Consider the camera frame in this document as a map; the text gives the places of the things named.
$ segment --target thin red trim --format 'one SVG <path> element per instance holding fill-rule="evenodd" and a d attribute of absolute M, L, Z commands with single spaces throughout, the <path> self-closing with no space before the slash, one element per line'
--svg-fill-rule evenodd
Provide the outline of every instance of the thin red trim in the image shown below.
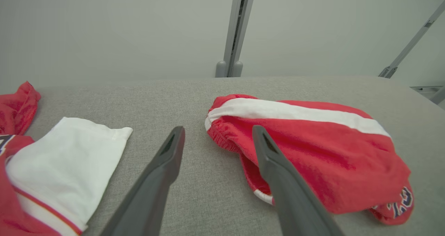
<path fill-rule="evenodd" d="M 54 210 L 52 207 L 48 206 L 47 204 L 39 201 L 38 199 L 34 198 L 32 195 L 28 194 L 27 192 L 20 190 L 17 187 L 14 187 L 14 190 L 18 192 L 19 194 L 23 195 L 24 197 L 28 198 L 30 201 L 33 201 L 35 204 L 43 207 L 44 209 L 48 210 L 48 212 L 51 212 L 54 214 L 54 216 L 58 217 L 59 220 L 62 220 L 65 224 L 67 224 L 77 235 L 81 235 L 83 232 L 80 230 L 73 222 L 68 220 L 66 217 L 64 217 L 62 214 Z"/>

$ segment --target white sleeve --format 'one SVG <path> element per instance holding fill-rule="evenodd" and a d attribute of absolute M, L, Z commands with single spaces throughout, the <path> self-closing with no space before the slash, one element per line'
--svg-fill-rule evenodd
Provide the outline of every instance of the white sleeve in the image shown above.
<path fill-rule="evenodd" d="M 131 133 L 64 117 L 6 166 L 24 211 L 62 236 L 82 233 Z"/>

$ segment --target gray table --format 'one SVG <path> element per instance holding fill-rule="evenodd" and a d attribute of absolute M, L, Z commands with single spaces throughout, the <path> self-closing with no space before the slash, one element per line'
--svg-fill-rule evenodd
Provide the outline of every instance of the gray table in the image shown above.
<path fill-rule="evenodd" d="M 401 226 L 368 212 L 336 215 L 346 235 L 445 233 L 445 111 L 394 81 L 362 76 L 215 78 L 150 81 L 136 86 L 41 88 L 27 135 L 45 135 L 62 117 L 134 129 L 85 236 L 98 235 L 170 130 L 183 125 L 186 144 L 171 186 L 161 235 L 280 235 L 272 206 L 249 188 L 238 156 L 218 148 L 204 119 L 217 96 L 245 93 L 266 100 L 329 101 L 369 113 L 391 134 L 410 167 L 415 209 Z"/>

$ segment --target folded red clothing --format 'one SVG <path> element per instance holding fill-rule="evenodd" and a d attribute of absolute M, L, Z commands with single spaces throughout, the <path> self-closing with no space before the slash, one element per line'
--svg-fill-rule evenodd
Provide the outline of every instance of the folded red clothing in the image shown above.
<path fill-rule="evenodd" d="M 205 119 L 208 135 L 218 146 L 240 154 L 249 186 L 272 204 L 258 169 L 253 125 L 266 128 L 329 212 L 369 209 L 388 225 L 409 218 L 414 208 L 410 170 L 389 134 L 365 112 L 313 101 L 216 98 Z"/>
<path fill-rule="evenodd" d="M 40 93 L 29 82 L 16 93 L 0 95 L 0 135 L 23 135 L 37 111 Z"/>

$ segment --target white trim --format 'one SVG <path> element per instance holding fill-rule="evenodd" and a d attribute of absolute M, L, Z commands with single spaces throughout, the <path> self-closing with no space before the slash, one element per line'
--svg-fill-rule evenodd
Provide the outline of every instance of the white trim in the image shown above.
<path fill-rule="evenodd" d="M 26 198 L 25 196 L 17 193 L 17 198 L 22 206 L 22 209 L 27 212 L 32 217 L 40 220 L 47 226 L 51 227 L 54 231 L 57 231 L 62 236 L 78 236 L 78 234 L 73 231 L 65 222 L 60 220 L 57 216 L 46 210 L 45 208 L 34 203 L 32 200 Z"/>
<path fill-rule="evenodd" d="M 260 191 L 259 189 L 256 189 L 254 192 L 254 195 L 256 195 L 260 200 L 272 204 L 272 196 L 267 195 L 265 193 L 263 193 L 262 191 Z"/>
<path fill-rule="evenodd" d="M 205 129 L 221 116 L 234 116 L 245 119 L 287 119 L 332 122 L 359 130 L 362 133 L 389 136 L 374 119 L 363 118 L 358 114 L 324 109 L 294 106 L 276 101 L 249 98 L 235 98 L 213 109 L 205 119 Z"/>

